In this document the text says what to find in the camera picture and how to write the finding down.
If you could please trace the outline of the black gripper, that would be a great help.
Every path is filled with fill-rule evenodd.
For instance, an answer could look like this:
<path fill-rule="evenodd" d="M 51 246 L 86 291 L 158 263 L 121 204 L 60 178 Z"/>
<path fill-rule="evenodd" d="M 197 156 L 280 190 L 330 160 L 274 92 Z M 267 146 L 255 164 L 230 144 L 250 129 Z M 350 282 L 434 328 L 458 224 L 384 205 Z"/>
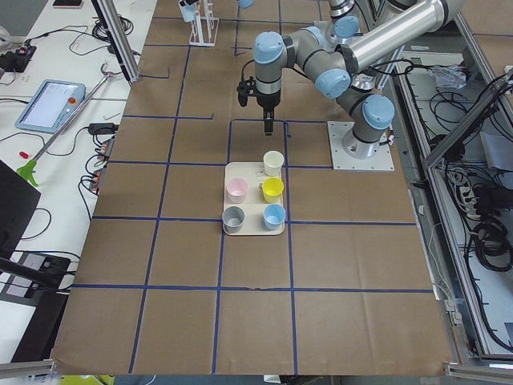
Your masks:
<path fill-rule="evenodd" d="M 280 103 L 280 92 L 265 94 L 261 91 L 256 92 L 256 101 L 263 109 L 264 131 L 266 136 L 273 134 L 274 109 Z"/>

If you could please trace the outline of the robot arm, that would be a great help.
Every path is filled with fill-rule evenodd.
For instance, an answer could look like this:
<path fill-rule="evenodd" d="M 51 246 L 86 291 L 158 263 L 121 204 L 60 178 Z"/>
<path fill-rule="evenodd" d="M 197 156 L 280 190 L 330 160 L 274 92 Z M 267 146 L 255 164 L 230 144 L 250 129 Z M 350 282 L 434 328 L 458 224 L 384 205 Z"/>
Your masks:
<path fill-rule="evenodd" d="M 265 134 L 273 134 L 282 71 L 298 65 L 324 97 L 336 100 L 352 117 L 353 127 L 342 138 L 345 152 L 359 160 L 374 156 L 383 132 L 394 119 L 395 108 L 383 95 L 353 89 L 352 82 L 411 39 L 446 25 L 462 6 L 461 1 L 421 1 L 333 52 L 323 49 L 318 28 L 300 29 L 286 36 L 273 31 L 260 33 L 253 46 L 253 94 L 263 109 Z"/>

